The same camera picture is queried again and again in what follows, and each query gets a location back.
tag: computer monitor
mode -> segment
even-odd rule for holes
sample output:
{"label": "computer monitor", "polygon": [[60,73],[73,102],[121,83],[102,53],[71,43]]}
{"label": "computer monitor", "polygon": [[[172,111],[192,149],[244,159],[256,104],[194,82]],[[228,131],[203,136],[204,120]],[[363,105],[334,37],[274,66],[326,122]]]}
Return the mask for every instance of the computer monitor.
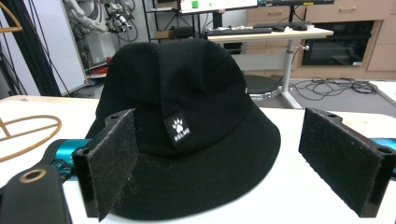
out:
{"label": "computer monitor", "polygon": [[258,0],[259,7],[312,6],[334,4],[334,0]]}
{"label": "computer monitor", "polygon": [[257,6],[257,0],[177,0],[181,14],[237,10]]}

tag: hat logo patch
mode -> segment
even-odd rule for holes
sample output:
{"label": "hat logo patch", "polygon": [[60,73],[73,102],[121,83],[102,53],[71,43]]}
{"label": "hat logo patch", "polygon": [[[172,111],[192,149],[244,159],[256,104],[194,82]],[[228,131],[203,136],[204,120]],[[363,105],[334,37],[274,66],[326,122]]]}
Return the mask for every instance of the hat logo patch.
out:
{"label": "hat logo patch", "polygon": [[189,124],[184,117],[183,112],[178,112],[166,119],[165,124],[168,127],[167,130],[174,145],[177,145],[191,135]]}

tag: built-in oven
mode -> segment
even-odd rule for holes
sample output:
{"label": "built-in oven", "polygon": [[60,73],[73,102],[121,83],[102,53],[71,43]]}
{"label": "built-in oven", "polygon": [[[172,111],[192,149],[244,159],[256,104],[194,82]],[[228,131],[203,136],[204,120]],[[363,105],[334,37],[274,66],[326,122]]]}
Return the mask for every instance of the built-in oven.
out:
{"label": "built-in oven", "polygon": [[333,35],[309,39],[305,45],[302,65],[355,65],[362,64],[373,21],[344,21],[315,23],[315,27],[332,30]]}

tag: paw print logo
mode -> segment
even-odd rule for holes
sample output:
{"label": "paw print logo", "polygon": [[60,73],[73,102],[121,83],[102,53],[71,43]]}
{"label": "paw print logo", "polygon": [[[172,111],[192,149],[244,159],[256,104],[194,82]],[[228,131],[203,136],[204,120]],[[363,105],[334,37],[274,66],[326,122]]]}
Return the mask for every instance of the paw print logo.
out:
{"label": "paw print logo", "polygon": [[183,132],[183,119],[174,119],[174,124],[172,124],[172,127],[177,133]]}

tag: computer mouse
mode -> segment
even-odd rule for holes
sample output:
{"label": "computer mouse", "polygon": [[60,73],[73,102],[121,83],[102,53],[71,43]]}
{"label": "computer mouse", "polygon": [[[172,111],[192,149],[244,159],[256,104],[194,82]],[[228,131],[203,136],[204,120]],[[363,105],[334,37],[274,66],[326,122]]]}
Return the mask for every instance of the computer mouse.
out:
{"label": "computer mouse", "polygon": [[295,31],[306,31],[308,29],[308,27],[304,24],[300,24],[300,25],[293,26],[292,29]]}
{"label": "computer mouse", "polygon": [[273,32],[285,32],[285,27],[284,26],[274,26],[272,28]]}

